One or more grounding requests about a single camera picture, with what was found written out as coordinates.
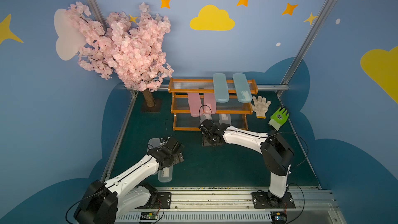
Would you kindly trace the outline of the clear pencil case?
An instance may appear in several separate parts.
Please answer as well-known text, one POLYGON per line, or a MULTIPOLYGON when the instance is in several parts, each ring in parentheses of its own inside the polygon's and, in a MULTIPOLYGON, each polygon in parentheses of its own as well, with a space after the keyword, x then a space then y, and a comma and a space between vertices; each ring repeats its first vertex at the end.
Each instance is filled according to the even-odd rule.
POLYGON ((205 124, 213 124, 212 115, 210 114, 203 114, 200 117, 200 125, 205 124))
POLYGON ((163 168, 158 172, 158 180, 161 183, 168 183, 173 179, 173 166, 163 168))
POLYGON ((223 127, 232 125, 232 119, 230 114, 219 114, 219 124, 223 127))
POLYGON ((159 148, 162 146, 162 140, 160 138, 153 138, 148 141, 147 150, 151 150, 154 148, 159 148))

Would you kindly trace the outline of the pink pencil case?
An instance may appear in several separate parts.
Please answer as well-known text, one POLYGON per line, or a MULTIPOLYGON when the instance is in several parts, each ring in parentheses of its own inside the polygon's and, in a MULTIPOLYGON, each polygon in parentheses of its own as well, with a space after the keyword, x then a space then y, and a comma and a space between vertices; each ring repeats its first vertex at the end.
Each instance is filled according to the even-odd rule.
POLYGON ((188 103, 190 115, 192 117, 200 117, 203 115, 202 101, 199 93, 188 92, 188 103))
POLYGON ((203 94, 203 111, 205 114, 213 115, 217 111, 217 104, 214 93, 203 94))

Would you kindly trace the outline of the blue pencil case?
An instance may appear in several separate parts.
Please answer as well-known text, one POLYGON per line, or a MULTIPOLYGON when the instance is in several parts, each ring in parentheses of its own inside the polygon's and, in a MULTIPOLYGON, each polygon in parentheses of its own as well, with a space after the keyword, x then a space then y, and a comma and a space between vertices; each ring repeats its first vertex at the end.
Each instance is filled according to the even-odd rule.
POLYGON ((241 103, 250 103, 252 101, 252 95, 245 74, 235 73, 233 75, 233 81, 238 101, 241 103))
POLYGON ((228 84, 225 74, 213 74, 214 95, 217 103, 227 103, 230 99, 228 84))

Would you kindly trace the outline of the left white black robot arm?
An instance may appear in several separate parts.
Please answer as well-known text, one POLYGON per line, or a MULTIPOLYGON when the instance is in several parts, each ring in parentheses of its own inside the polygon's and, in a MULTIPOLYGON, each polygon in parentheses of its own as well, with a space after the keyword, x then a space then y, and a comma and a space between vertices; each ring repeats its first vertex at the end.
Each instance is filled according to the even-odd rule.
POLYGON ((94 181, 76 203, 73 218, 79 224, 113 224, 136 208, 162 208, 158 190, 140 183, 159 170, 183 162, 182 149, 175 138, 168 138, 164 145, 149 149, 138 163, 118 176, 105 182, 94 181))

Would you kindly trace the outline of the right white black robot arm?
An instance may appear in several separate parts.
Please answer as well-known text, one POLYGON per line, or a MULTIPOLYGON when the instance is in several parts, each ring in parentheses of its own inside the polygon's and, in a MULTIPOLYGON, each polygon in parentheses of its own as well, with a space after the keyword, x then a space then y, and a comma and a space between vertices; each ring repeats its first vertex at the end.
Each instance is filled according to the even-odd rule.
POLYGON ((233 144, 260 153, 271 174, 268 195, 278 199, 285 196, 294 151, 281 134, 251 132, 227 123, 216 125, 209 119, 205 119, 199 129, 210 145, 233 144))

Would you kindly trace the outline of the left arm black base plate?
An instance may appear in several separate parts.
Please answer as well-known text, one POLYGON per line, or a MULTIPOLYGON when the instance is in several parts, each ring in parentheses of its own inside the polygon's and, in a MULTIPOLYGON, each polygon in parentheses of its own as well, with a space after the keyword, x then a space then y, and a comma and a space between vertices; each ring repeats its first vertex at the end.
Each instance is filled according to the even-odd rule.
POLYGON ((158 192, 156 194, 152 194, 149 198, 149 201, 145 208, 154 209, 163 206, 164 209, 170 209, 172 203, 172 193, 171 192, 158 192))

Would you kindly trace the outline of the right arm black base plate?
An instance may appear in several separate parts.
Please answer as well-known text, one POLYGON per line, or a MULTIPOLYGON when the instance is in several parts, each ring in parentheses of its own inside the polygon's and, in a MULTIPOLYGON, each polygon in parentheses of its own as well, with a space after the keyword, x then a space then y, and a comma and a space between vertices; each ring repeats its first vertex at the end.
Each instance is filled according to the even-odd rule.
POLYGON ((255 209, 266 209, 266 208, 278 208, 278 209, 290 209, 296 208, 291 193, 286 192, 282 198, 279 198, 269 191, 265 192, 258 190, 251 193, 252 202, 255 209))

